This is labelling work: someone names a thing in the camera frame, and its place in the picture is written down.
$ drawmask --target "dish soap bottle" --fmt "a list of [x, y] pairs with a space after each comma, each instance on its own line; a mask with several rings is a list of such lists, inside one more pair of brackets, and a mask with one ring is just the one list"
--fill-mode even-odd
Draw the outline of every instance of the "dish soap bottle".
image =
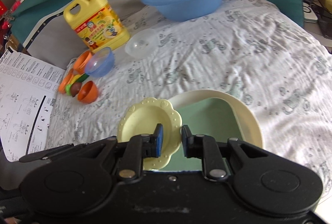
[[[76, 5], [79, 12], [72, 14]], [[107, 0], [74, 0], [64, 9], [63, 17], [93, 53], [106, 46], [114, 50], [130, 39]]]

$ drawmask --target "yellow plate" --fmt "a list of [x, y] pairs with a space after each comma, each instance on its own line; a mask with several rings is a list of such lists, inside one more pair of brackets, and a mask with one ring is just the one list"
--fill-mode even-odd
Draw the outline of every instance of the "yellow plate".
[[161, 156], [144, 159], [145, 170], [162, 169], [169, 163], [172, 154], [179, 149], [182, 126], [180, 114], [173, 109], [168, 100], [149, 97], [132, 105], [117, 126], [118, 142], [128, 142], [135, 135], [153, 134], [158, 123], [164, 128]]

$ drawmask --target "instruction sheet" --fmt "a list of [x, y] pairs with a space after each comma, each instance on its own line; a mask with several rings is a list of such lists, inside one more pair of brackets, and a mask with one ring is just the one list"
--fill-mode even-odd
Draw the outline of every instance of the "instruction sheet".
[[9, 161], [44, 150], [64, 73], [11, 48], [0, 58], [0, 138]]

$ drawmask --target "orange cup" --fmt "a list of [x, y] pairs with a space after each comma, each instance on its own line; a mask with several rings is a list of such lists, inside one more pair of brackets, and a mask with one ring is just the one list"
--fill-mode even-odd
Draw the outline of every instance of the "orange cup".
[[73, 69], [70, 69], [67, 76], [63, 78], [61, 84], [59, 85], [59, 89], [58, 91], [61, 93], [61, 94], [64, 94], [66, 92], [66, 85], [70, 82], [70, 80], [74, 77], [74, 74], [73, 74], [74, 70]]
[[93, 81], [88, 81], [85, 85], [82, 86], [81, 90], [79, 91], [77, 95], [77, 100], [85, 104], [90, 104], [96, 101], [97, 97], [97, 86]]
[[89, 62], [91, 57], [92, 57], [92, 53], [89, 50], [82, 53], [79, 56], [79, 58], [76, 59], [74, 65], [73, 65], [74, 70], [76, 70], [78, 74], [84, 74], [85, 65], [87, 64], [87, 62]]

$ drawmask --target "metal bolt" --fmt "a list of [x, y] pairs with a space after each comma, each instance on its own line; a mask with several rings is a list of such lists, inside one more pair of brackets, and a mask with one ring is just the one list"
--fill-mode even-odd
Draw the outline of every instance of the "metal bolt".
[[209, 174], [214, 178], [223, 178], [227, 173], [223, 169], [213, 169]]
[[170, 180], [170, 181], [172, 181], [172, 182], [175, 182], [176, 180], [177, 180], [177, 178], [176, 178], [176, 176], [170, 176], [169, 178], [168, 178], [168, 180]]
[[122, 178], [133, 178], [135, 176], [135, 172], [131, 169], [123, 169], [119, 172], [119, 175]]

